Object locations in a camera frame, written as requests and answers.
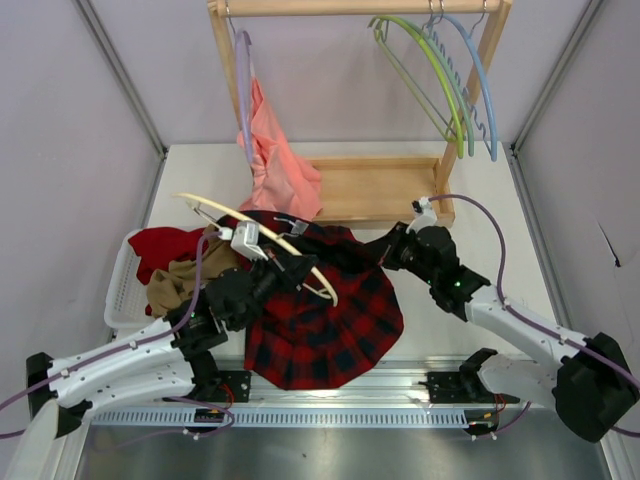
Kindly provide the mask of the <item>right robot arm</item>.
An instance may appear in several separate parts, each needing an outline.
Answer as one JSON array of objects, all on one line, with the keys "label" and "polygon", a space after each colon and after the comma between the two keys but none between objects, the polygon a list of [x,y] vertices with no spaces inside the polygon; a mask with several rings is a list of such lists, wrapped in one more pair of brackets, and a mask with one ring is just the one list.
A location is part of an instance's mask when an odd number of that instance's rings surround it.
[{"label": "right robot arm", "polygon": [[378,265],[426,282],[436,305],[486,329],[528,355],[523,365],[490,355],[477,376],[488,391],[553,410],[579,438],[599,442],[639,401],[639,382],[619,344],[605,333],[588,337],[507,302],[500,288],[463,265],[449,231],[418,231],[397,223],[368,243]]}]

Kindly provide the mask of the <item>cream hanger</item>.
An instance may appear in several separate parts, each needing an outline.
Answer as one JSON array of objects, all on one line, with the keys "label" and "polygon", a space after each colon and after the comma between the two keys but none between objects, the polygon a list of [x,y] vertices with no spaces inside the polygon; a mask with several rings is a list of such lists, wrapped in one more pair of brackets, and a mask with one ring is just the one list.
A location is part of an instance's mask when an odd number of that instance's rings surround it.
[{"label": "cream hanger", "polygon": [[[239,211],[236,211],[236,210],[234,210],[234,209],[232,209],[230,207],[227,207],[226,205],[220,204],[220,203],[218,203],[216,201],[207,199],[207,198],[199,196],[199,195],[195,195],[195,194],[192,194],[192,193],[186,193],[186,192],[174,193],[173,197],[174,198],[182,198],[182,199],[184,199],[185,202],[187,203],[187,205],[190,208],[192,208],[200,216],[203,215],[203,213],[199,210],[200,206],[201,205],[206,205],[208,207],[211,207],[211,208],[214,208],[216,210],[219,210],[219,211],[223,212],[224,214],[235,218],[236,220],[239,221],[239,224],[241,224],[242,222],[255,223],[256,224],[256,228],[258,229],[258,231],[262,235],[264,235],[266,238],[268,238],[269,240],[271,240],[272,242],[277,244],[279,247],[284,249],[286,252],[288,252],[289,254],[291,254],[293,256],[301,256],[302,255],[302,253],[296,247],[291,245],[282,236],[279,236],[278,234],[273,232],[268,227],[260,224],[257,221],[254,221],[253,219],[251,219],[250,217],[248,217],[247,215],[245,215],[243,213],[240,213]],[[332,305],[334,307],[336,307],[338,305],[338,301],[339,301],[338,295],[337,295],[337,292],[334,289],[334,287],[328,281],[328,279],[324,276],[324,274],[317,267],[312,267],[311,268],[311,274],[320,282],[320,284],[323,286],[323,288],[321,290],[314,290],[312,287],[309,287],[308,290],[311,291],[312,293],[316,294],[320,298],[323,298],[323,299],[326,299],[326,300],[331,300]]]}]

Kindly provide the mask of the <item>red plaid skirt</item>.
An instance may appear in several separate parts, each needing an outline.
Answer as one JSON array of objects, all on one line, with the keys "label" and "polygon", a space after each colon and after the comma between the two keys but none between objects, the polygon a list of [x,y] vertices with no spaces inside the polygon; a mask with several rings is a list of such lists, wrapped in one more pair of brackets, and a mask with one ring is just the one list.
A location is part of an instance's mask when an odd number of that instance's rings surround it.
[{"label": "red plaid skirt", "polygon": [[[280,234],[317,267],[337,292],[338,305],[308,290],[323,286],[310,273],[300,290],[279,293],[263,316],[243,329],[244,366],[284,390],[338,388],[373,368],[401,337],[404,318],[382,268],[359,255],[343,226],[322,226],[270,211],[247,216]],[[286,253],[261,236],[267,253]]]}]

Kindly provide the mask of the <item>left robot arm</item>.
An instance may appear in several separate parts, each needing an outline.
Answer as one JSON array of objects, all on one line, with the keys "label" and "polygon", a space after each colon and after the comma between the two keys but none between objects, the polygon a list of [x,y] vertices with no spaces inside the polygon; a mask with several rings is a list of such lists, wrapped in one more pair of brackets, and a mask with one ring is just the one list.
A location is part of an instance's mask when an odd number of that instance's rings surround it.
[{"label": "left robot arm", "polygon": [[231,331],[258,320],[279,293],[302,288],[318,259],[271,252],[248,270],[227,269],[164,317],[108,345],[55,359],[26,361],[29,413],[49,401],[58,408],[57,434],[114,408],[172,397],[214,399],[223,382],[211,353]]}]

